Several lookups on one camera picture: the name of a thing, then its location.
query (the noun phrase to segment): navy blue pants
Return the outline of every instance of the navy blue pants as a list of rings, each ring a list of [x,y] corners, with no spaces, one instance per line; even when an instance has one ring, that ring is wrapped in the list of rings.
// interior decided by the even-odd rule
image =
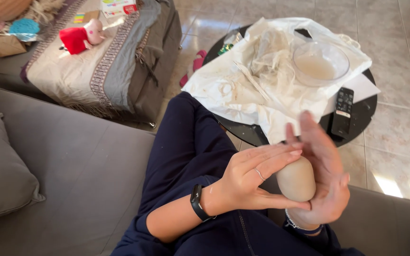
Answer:
[[[172,98],[151,149],[139,214],[186,181],[202,175],[221,178],[237,152],[213,114],[189,93]]]

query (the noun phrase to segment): clay ball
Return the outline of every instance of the clay ball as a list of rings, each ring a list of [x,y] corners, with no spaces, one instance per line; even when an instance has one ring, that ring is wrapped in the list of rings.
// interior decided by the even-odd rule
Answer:
[[[303,156],[276,173],[279,189],[290,200],[305,202],[316,193],[311,163]]]

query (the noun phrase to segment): bed leg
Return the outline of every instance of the bed leg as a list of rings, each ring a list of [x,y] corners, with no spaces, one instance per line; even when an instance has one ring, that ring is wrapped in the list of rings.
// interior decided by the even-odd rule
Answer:
[[[156,123],[148,123],[148,125],[151,127],[151,128],[156,128],[156,126],[158,125],[158,124],[156,124]]]

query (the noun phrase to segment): cardboard box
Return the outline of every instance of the cardboard box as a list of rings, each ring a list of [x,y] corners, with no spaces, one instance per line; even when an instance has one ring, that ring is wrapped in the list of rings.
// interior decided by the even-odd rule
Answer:
[[[137,10],[135,0],[101,0],[101,10],[106,18],[130,14]]]

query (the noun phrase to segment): bracelet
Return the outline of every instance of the bracelet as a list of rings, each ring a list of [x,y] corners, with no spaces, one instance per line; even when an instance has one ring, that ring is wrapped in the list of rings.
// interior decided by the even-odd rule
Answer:
[[[293,222],[292,218],[290,217],[290,215],[288,213],[288,209],[285,209],[285,212],[286,212],[286,216],[287,216],[287,220],[286,220],[287,224],[284,225],[285,227],[292,226],[293,228],[299,230],[302,234],[305,234],[305,235],[313,235],[313,234],[316,234],[316,233],[319,233],[320,231],[322,231],[323,224],[319,225],[318,228],[313,229],[313,230],[304,229],[304,228],[300,227],[299,225],[295,224],[295,222]]]

